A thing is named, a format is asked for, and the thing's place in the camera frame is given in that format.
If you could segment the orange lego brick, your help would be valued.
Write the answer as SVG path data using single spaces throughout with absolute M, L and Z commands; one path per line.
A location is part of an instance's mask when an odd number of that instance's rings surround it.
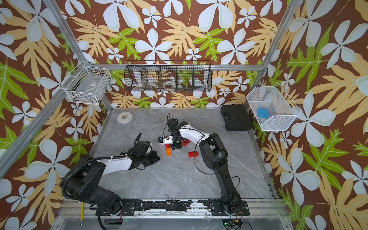
M 171 148 L 166 148 L 165 152 L 166 152 L 166 156 L 171 156 L 172 155 Z

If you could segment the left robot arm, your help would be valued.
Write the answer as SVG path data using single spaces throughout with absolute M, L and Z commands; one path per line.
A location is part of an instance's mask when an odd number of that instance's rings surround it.
M 122 212 L 122 198 L 99 186 L 101 178 L 117 171 L 144 170 L 159 160 L 148 141 L 135 141 L 132 148 L 117 156 L 84 156 L 63 177 L 60 183 L 62 195 L 96 205 L 101 213 L 119 214 Z

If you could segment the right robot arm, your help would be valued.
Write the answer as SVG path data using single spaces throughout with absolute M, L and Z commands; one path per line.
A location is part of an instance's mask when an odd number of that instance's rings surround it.
M 250 215 L 249 208 L 242 200 L 234 185 L 228 168 L 228 152 L 216 133 L 208 134 L 193 128 L 187 122 L 178 122 L 172 118 L 166 122 L 170 136 L 163 137 L 163 144 L 169 144 L 171 149 L 180 149 L 182 142 L 188 140 L 199 148 L 204 164 L 211 169 L 220 185 L 221 200 L 224 211 L 228 215 Z

